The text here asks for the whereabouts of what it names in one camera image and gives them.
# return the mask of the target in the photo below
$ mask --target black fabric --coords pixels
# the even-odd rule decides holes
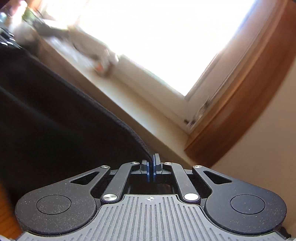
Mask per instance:
[[[23,49],[0,49],[0,175],[13,202],[101,165],[151,161],[139,136]]]
[[[9,0],[0,0],[0,9],[5,6],[6,3],[8,3]]]

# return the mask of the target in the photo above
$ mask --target triangular cutout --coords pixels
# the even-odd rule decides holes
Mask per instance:
[[[211,195],[211,188],[200,175],[188,175],[188,177],[201,198],[208,198]]]
[[[211,181],[215,184],[224,184],[224,183],[231,183],[232,181],[224,178],[222,176],[219,176],[215,173],[209,172],[209,171],[204,171],[204,173],[208,176],[208,178],[211,179]]]
[[[96,175],[98,175],[99,172],[92,172],[90,174],[87,174],[81,178],[73,180],[71,183],[80,184],[80,185],[87,185],[90,183],[91,180],[94,179]]]

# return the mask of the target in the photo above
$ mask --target beige wall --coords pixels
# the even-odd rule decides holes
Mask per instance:
[[[213,169],[280,195],[288,208],[283,226],[296,237],[296,60],[259,119]]]

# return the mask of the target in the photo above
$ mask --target bright window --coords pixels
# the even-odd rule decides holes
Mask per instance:
[[[119,54],[114,76],[184,131],[260,33],[276,0],[48,0]]]
[[[96,0],[80,27],[185,96],[254,1]]]

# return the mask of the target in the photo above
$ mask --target silver bolt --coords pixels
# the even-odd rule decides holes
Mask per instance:
[[[188,201],[195,201],[199,199],[199,196],[195,193],[187,193],[184,195],[184,198]]]
[[[105,201],[114,201],[114,200],[117,199],[117,195],[115,195],[115,194],[113,194],[113,193],[105,194],[105,195],[103,196],[103,199],[104,199]]]

